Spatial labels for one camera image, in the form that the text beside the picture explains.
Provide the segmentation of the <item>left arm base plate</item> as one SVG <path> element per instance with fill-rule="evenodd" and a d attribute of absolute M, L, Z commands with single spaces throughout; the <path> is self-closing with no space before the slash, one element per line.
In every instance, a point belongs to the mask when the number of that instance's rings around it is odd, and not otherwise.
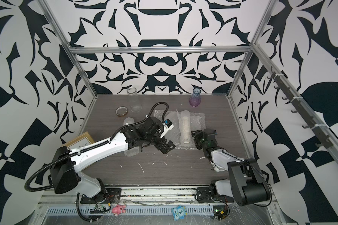
<path fill-rule="evenodd" d="M 101 190 L 94 197 L 87 197 L 82 195 L 80 198 L 81 204 L 94 204 L 94 203 L 117 203 L 121 198 L 121 189 L 120 188 L 106 188 Z"/>

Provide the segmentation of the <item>bubble wrap around vase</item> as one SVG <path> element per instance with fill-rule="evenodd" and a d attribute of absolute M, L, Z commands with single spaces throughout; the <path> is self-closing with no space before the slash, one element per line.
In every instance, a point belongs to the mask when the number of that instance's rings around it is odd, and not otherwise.
<path fill-rule="evenodd" d="M 181 150 L 196 150 L 195 143 L 191 137 L 191 143 L 182 143 L 180 140 L 181 132 L 179 128 L 179 112 L 168 111 L 165 115 L 165 119 L 171 120 L 174 128 L 170 130 L 165 138 L 172 141 L 176 146 L 176 149 Z M 204 130 L 206 129 L 205 114 L 203 113 L 192 113 L 190 112 L 190 127 L 191 131 Z"/>

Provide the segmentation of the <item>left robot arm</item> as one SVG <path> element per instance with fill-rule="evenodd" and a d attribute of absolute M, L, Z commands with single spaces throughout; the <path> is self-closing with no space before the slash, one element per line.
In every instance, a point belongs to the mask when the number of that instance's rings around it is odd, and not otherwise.
<path fill-rule="evenodd" d="M 175 149 L 174 143 L 165 138 L 165 134 L 174 127 L 172 122 L 164 117 L 152 117 L 154 109 L 159 105 L 164 105 L 165 112 L 168 111 L 168 103 L 158 102 L 153 105 L 145 119 L 123 125 L 107 139 L 71 150 L 66 146 L 59 148 L 51 163 L 29 177 L 24 189 L 28 192 L 39 192 L 52 188 L 56 194 L 73 190 L 78 196 L 85 195 L 94 202 L 103 202 L 109 194 L 102 180 L 84 174 L 84 169 L 106 157 L 136 147 L 141 150 L 152 145 L 163 154 Z"/>

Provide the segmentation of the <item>clear glass vase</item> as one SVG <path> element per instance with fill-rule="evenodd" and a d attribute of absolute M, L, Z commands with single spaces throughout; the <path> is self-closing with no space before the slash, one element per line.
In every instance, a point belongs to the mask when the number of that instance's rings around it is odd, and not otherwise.
<path fill-rule="evenodd" d="M 142 106 L 139 100 L 137 89 L 135 87 L 129 87 L 127 89 L 128 101 L 132 112 L 140 112 Z"/>

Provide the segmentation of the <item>purple blue glass vase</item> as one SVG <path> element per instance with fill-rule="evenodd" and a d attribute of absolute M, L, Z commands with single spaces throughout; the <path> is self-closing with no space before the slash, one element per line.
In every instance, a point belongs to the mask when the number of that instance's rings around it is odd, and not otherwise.
<path fill-rule="evenodd" d="M 198 107 L 201 103 L 201 90 L 199 88 L 193 89 L 192 95 L 189 99 L 189 104 L 192 107 Z"/>

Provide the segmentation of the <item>bubble-wrapped cylinder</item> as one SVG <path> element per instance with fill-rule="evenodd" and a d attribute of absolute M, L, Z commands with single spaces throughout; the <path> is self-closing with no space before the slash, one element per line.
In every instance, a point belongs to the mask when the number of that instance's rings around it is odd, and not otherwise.
<path fill-rule="evenodd" d="M 181 112 L 170 112 L 167 116 L 174 125 L 169 132 L 169 139 L 180 146 L 189 147 L 192 145 L 190 112 L 184 110 Z"/>

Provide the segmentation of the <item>bubble-wrapped roll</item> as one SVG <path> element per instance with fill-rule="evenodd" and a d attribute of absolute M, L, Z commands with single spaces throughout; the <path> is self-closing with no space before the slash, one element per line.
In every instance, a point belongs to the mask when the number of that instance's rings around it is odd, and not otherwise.
<path fill-rule="evenodd" d="M 125 156 L 132 157 L 141 152 L 141 148 L 134 144 L 134 138 L 138 137 L 137 129 L 133 126 L 129 127 L 124 133 L 126 139 L 128 139 L 128 150 L 124 151 Z"/>

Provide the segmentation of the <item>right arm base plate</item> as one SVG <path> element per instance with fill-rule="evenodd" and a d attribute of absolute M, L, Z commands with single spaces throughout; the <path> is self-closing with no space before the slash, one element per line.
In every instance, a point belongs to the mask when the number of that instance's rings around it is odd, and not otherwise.
<path fill-rule="evenodd" d="M 196 194 L 194 199 L 199 203 L 210 203 L 210 202 L 234 202 L 233 197 L 219 195 L 214 187 L 196 188 Z"/>

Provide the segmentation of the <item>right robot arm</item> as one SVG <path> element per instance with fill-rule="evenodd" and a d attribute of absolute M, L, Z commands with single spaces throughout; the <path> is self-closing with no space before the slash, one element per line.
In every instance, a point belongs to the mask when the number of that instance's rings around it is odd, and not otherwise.
<path fill-rule="evenodd" d="M 264 178 L 257 161 L 253 158 L 240 158 L 220 147 L 214 129 L 191 132 L 195 147 L 204 152 L 216 172 L 227 172 L 229 178 L 213 181 L 209 191 L 198 191 L 197 201 L 211 199 L 220 201 L 232 198 L 239 206 L 256 205 L 267 207 L 272 201 L 272 192 Z"/>

